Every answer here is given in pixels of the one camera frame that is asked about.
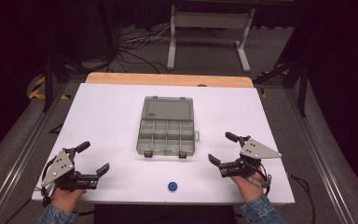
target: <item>dark background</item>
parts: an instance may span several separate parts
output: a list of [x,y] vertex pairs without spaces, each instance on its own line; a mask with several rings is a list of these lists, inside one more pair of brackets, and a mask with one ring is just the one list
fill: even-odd
[[[26,90],[43,69],[47,45],[75,62],[103,58],[110,52],[98,3],[36,2],[0,0],[0,142],[30,102]],[[311,86],[331,132],[358,175],[358,1],[315,4],[318,9],[305,14],[259,9],[253,25],[296,26],[279,63],[297,60],[310,48],[315,52],[307,58]],[[123,26],[150,29],[169,21],[166,8],[117,5],[112,12]],[[300,15],[304,16],[297,23]]]

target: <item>floor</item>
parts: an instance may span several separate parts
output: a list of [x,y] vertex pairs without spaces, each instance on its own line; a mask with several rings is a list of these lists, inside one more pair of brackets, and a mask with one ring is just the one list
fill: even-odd
[[[243,73],[233,43],[239,33],[230,30],[184,30],[179,34],[175,69],[172,74],[247,76],[256,78],[261,72],[270,71],[293,29],[252,29],[245,45],[252,71]],[[164,68],[169,42],[164,36],[158,42],[129,52],[144,58],[160,73],[170,73]],[[133,47],[126,43],[122,47]],[[111,72],[156,73],[156,68],[130,54],[117,56],[107,68]],[[101,62],[84,61],[85,66]],[[31,90],[40,75],[30,83]],[[43,212],[40,202],[30,201],[37,178],[57,138],[49,131],[63,124],[76,90],[85,80],[82,75],[72,75],[67,84],[55,84],[56,101],[43,113],[44,100],[32,99],[28,108],[0,144],[0,223],[35,223]],[[315,207],[316,223],[358,223],[358,179],[337,146],[324,121],[318,103],[308,86],[306,117],[296,108],[298,87],[286,90],[269,83],[256,86],[264,88],[260,100],[264,106],[272,134],[282,157],[285,170],[305,179],[310,186],[310,197]],[[71,99],[60,99],[62,94]],[[296,203],[276,204],[288,223],[311,223],[312,209],[306,191],[289,178]],[[94,209],[93,204],[81,203],[78,211]],[[239,207],[233,206],[239,213]],[[238,223],[244,223],[236,217]],[[78,223],[93,223],[93,215],[80,217]],[[107,223],[119,223],[114,220]]]

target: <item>forearm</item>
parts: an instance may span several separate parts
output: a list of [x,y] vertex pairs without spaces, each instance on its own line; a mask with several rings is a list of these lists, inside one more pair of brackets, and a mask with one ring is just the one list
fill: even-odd
[[62,211],[49,204],[37,224],[75,224],[78,213]]
[[246,223],[286,223],[265,194],[246,203],[241,211]]

